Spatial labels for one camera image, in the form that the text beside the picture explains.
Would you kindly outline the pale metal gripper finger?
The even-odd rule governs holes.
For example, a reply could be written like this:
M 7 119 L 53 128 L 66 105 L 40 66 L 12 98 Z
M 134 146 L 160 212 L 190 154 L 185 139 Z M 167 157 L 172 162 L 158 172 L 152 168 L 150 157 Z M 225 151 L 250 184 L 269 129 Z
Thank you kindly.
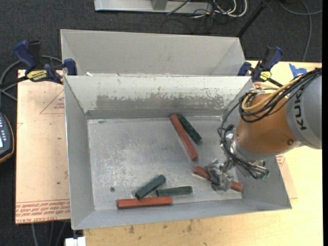
M 215 191 L 227 191 L 231 188 L 233 176 L 222 173 L 211 177 L 211 181 L 211 186 Z
M 218 160 L 214 160 L 205 166 L 205 170 L 208 172 L 212 182 L 220 183 L 221 169 L 220 162 Z

